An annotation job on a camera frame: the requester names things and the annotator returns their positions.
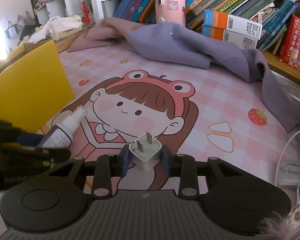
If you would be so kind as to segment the white spray bottle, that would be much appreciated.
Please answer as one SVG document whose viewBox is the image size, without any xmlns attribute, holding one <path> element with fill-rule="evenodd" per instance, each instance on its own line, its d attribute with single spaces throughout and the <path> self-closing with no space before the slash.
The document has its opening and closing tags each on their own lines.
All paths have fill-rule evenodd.
<svg viewBox="0 0 300 240">
<path fill-rule="evenodd" d="M 67 116 L 61 123 L 55 124 L 44 135 L 37 148 L 68 148 L 72 143 L 73 135 L 85 118 L 87 110 L 81 106 L 74 113 Z"/>
</svg>

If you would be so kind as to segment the small white plug charger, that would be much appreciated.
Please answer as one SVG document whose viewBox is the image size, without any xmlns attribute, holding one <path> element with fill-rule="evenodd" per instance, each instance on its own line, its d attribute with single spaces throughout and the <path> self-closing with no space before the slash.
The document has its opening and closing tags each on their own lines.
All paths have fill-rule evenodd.
<svg viewBox="0 0 300 240">
<path fill-rule="evenodd" d="M 130 143 L 129 151 L 134 164 L 144 172 L 150 171 L 161 159 L 162 144 L 149 132 Z"/>
</svg>

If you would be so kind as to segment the yellow cardboard box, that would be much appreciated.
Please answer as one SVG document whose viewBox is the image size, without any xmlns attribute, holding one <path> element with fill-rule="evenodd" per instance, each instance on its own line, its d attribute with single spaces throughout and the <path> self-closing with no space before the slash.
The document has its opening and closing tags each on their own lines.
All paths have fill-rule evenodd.
<svg viewBox="0 0 300 240">
<path fill-rule="evenodd" d="M 52 40 L 22 44 L 0 61 L 0 120 L 34 133 L 72 99 Z"/>
</svg>

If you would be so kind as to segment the purple pink cloth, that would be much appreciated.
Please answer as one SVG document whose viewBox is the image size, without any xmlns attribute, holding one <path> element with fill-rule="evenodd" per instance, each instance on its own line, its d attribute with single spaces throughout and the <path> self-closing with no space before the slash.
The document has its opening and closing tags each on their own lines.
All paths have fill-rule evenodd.
<svg viewBox="0 0 300 240">
<path fill-rule="evenodd" d="M 257 49 L 241 49 L 232 42 L 198 34 L 177 23 L 145 25 L 110 17 L 80 35 L 69 52 L 111 46 L 118 42 L 148 59 L 208 69 L 225 67 L 247 83 L 262 80 L 262 99 L 286 131 L 300 124 L 300 110 L 289 100 L 264 55 Z"/>
</svg>

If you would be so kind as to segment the white tissue pack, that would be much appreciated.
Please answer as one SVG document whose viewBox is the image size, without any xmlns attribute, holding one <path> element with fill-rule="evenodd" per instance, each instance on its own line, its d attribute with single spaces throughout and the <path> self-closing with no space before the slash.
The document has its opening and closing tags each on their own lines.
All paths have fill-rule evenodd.
<svg viewBox="0 0 300 240">
<path fill-rule="evenodd" d="M 52 17 L 26 40 L 27 43 L 38 43 L 47 37 L 59 41 L 82 30 L 82 20 L 79 15 L 72 17 Z"/>
</svg>

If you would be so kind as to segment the orange blue white box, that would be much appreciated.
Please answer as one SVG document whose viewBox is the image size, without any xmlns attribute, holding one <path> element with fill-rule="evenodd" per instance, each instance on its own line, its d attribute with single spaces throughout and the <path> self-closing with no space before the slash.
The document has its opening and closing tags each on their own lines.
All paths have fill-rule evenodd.
<svg viewBox="0 0 300 240">
<path fill-rule="evenodd" d="M 221 37 L 221 30 L 228 30 L 259 40 L 262 24 L 224 12 L 204 10 L 202 34 L 210 38 Z"/>
</svg>

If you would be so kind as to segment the red dictionary books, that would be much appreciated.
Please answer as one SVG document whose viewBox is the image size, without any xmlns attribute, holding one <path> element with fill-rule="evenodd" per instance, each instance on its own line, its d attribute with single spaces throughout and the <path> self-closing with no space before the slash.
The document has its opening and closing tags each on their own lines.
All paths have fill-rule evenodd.
<svg viewBox="0 0 300 240">
<path fill-rule="evenodd" d="M 300 0 L 295 12 L 290 16 L 288 28 L 285 32 L 283 42 L 279 51 L 280 61 L 290 67 L 300 69 Z"/>
</svg>

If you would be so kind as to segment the pink cylindrical dispenser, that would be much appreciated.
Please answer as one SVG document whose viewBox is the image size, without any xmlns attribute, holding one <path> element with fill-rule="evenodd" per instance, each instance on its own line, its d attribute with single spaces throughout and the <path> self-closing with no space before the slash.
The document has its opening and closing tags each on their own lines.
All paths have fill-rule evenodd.
<svg viewBox="0 0 300 240">
<path fill-rule="evenodd" d="M 155 0 L 156 23 L 186 25 L 185 0 Z"/>
</svg>

